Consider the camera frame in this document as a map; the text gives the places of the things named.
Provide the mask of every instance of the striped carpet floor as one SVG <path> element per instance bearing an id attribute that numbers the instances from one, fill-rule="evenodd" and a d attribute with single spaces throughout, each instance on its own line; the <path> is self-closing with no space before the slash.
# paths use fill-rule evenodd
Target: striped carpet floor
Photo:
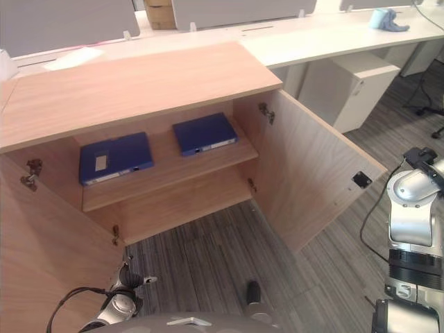
<path id="1" fill-rule="evenodd" d="M 444 139 L 430 137 L 444 126 L 444 117 L 418 117 L 402 107 L 418 80 L 419 75 L 396 78 L 365 124 L 346 135 L 389 170 L 412 146 L 431 147 L 444 157 Z M 434 105 L 442 105 L 443 64 L 432 64 L 425 87 Z M 412 100 L 414 105 L 427 103 L 420 92 Z M 144 299 L 140 315 L 171 311 L 242 315 L 246 283 L 256 279 L 263 301 L 275 310 L 285 332 L 369 332 L 373 308 L 364 296 L 384 297 L 387 267 L 360 244 L 359 228 L 386 177 L 295 255 L 250 201 L 127 247 L 134 256 L 134 271 L 159 277 L 139 290 Z M 444 216 L 442 203 L 438 211 Z M 385 255 L 388 212 L 389 201 L 384 198 L 365 236 Z"/>

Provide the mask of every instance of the cardboard box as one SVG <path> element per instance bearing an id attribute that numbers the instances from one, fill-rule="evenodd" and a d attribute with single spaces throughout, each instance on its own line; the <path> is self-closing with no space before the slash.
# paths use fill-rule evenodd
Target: cardboard box
<path id="1" fill-rule="evenodd" d="M 153 30 L 176 29 L 171 0 L 144 0 L 144 3 Z"/>

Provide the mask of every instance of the blue binder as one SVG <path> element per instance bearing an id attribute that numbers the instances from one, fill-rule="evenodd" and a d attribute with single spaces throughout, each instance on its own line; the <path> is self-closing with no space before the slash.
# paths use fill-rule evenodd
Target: blue binder
<path id="1" fill-rule="evenodd" d="M 221 113 L 173 125 L 182 155 L 197 153 L 239 141 L 236 132 Z"/>
<path id="2" fill-rule="evenodd" d="M 91 185 L 153 165 L 145 133 L 97 142 L 80 149 L 80 183 Z"/>

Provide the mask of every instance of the cable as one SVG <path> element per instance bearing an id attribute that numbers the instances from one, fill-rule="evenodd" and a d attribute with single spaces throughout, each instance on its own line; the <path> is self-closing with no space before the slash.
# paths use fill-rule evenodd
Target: cable
<path id="1" fill-rule="evenodd" d="M 410 102 L 413 100 L 413 98 L 416 96 L 416 94 L 418 93 L 418 90 L 421 89 L 421 91 L 427 96 L 427 100 L 431 101 L 429 95 L 425 92 L 423 84 L 424 84 L 424 76 L 427 73 L 428 68 L 421 74 L 421 77 L 419 79 L 418 85 L 415 88 L 415 91 L 413 92 L 413 94 L 409 97 L 409 99 L 407 100 L 407 102 L 404 103 L 404 105 L 402 106 L 403 108 L 422 108 L 422 107 L 415 107 L 412 105 L 409 105 Z"/>
<path id="2" fill-rule="evenodd" d="M 438 28 L 440 28 L 442 31 L 444 31 L 444 28 L 442 26 L 440 26 L 439 24 L 433 22 L 430 18 L 428 18 L 428 16 L 426 16 L 423 12 L 421 12 L 421 10 L 419 9 L 418 5 L 416 4 L 415 0 L 411 1 L 412 4 L 415 6 L 416 10 L 421 14 L 422 17 L 424 17 L 427 21 L 429 21 L 430 23 L 434 24 L 435 26 L 437 26 Z"/>
<path id="3" fill-rule="evenodd" d="M 371 299 L 368 298 L 368 296 L 364 296 L 364 298 L 366 299 L 367 302 L 370 303 L 370 305 L 371 305 L 371 306 L 373 307 L 373 309 L 376 311 L 376 305 L 375 305 L 375 303 L 373 303 L 373 302 L 371 301 Z"/>
<path id="4" fill-rule="evenodd" d="M 389 262 L 386 258 L 384 258 L 379 252 L 377 252 L 374 248 L 372 248 L 370 245 L 368 245 L 366 243 L 366 241 L 364 241 L 363 238 L 363 233 L 364 233 L 364 228 L 366 227 L 368 218 L 370 217 L 370 215 L 373 213 L 373 210 L 375 210 L 375 208 L 379 205 L 379 203 L 381 202 L 382 197 L 384 196 L 384 192 L 387 188 L 387 184 L 389 183 L 390 179 L 393 177 L 393 175 L 395 174 L 396 171 L 398 171 L 402 165 L 405 162 L 405 158 L 403 159 L 403 161 L 390 173 L 390 175 L 387 178 L 387 181 L 384 183 L 384 187 L 381 191 L 381 194 L 379 195 L 378 199 L 376 200 L 376 203 L 373 205 L 373 207 L 371 207 L 371 209 L 368 211 L 366 217 L 364 218 L 363 222 L 362 222 L 362 226 L 361 229 L 359 230 L 359 238 L 361 239 L 361 242 L 373 253 L 375 253 L 379 258 L 381 258 L 382 260 L 384 260 L 385 262 Z"/>
<path id="5" fill-rule="evenodd" d="M 72 289 L 69 293 L 67 293 L 67 295 L 64 298 L 62 298 L 62 300 L 58 303 L 57 307 L 55 308 L 53 314 L 51 315 L 48 321 L 48 325 L 46 326 L 46 333 L 51 333 L 54 317 L 56 316 L 58 310 L 60 310 L 60 308 L 64 305 L 64 303 L 72 296 L 77 295 L 78 293 L 82 293 L 84 291 L 92 291 L 94 293 L 100 293 L 102 295 L 108 294 L 108 292 L 105 289 L 92 288 L 92 287 L 78 287 Z"/>

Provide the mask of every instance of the wooden panel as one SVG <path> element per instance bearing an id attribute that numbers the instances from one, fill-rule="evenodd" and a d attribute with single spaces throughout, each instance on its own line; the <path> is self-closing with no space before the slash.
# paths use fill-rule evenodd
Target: wooden panel
<path id="1" fill-rule="evenodd" d="M 3 113 L 3 109 L 6 106 L 6 103 L 9 101 L 9 98 L 12 92 L 14 91 L 16 84 L 17 80 L 8 80 L 5 82 L 0 82 L 0 114 Z"/>
<path id="2" fill-rule="evenodd" d="M 106 288 L 122 256 L 111 235 L 42 183 L 37 192 L 17 179 L 23 174 L 0 156 L 2 332 L 44 332 L 60 299 L 80 286 Z M 53 332 L 77 332 L 99 310 L 103 296 L 70 300 Z"/>
<path id="3" fill-rule="evenodd" d="M 88 64 L 17 80 L 1 115 L 3 152 L 281 86 L 237 43 Z"/>
<path id="4" fill-rule="evenodd" d="M 78 182 L 80 147 L 72 137 L 11 151 L 6 155 L 27 171 L 28 160 L 40 158 L 43 161 L 40 181 L 81 210 L 83 188 Z"/>
<path id="5" fill-rule="evenodd" d="M 150 117 L 143 121 L 134 121 L 132 123 L 125 123 L 123 125 L 104 128 L 90 133 L 83 133 L 76 135 L 74 138 L 81 145 L 93 144 L 116 137 L 123 137 L 124 135 L 146 132 L 148 135 L 165 133 L 171 130 L 173 124 L 180 123 L 187 120 L 201 118 L 210 114 L 223 112 L 227 117 L 232 116 L 233 101 L 226 101 L 216 103 L 213 105 L 206 105 L 201 108 L 194 108 L 182 112 L 172 112 L 169 114 L 161 114 Z"/>
<path id="6" fill-rule="evenodd" d="M 254 197 L 287 245 L 299 250 L 364 192 L 352 181 L 358 171 L 375 180 L 386 169 L 283 91 L 247 97 L 239 110 L 235 101 L 234 116 L 262 101 L 275 121 L 267 124 L 250 176 Z"/>
<path id="7" fill-rule="evenodd" d="M 123 240 L 135 243 L 249 198 L 250 188 L 236 167 L 165 187 L 118 204 Z"/>
<path id="8" fill-rule="evenodd" d="M 234 119 L 245 132 L 251 144 L 259 151 L 264 140 L 264 131 L 266 129 L 266 117 L 258 117 L 260 99 L 238 99 L 234 101 L 235 113 Z"/>
<path id="9" fill-rule="evenodd" d="M 115 225 L 121 227 L 122 215 L 118 204 L 108 205 L 99 210 L 92 210 L 91 212 L 86 212 L 91 220 L 101 225 L 108 232 L 113 232 L 113 227 Z"/>
<path id="10" fill-rule="evenodd" d="M 237 143 L 195 156 L 180 154 L 173 130 L 150 136 L 155 166 L 85 187 L 83 210 L 95 210 L 256 158 L 257 151 L 240 127 L 233 121 L 232 124 L 239 136 Z"/>

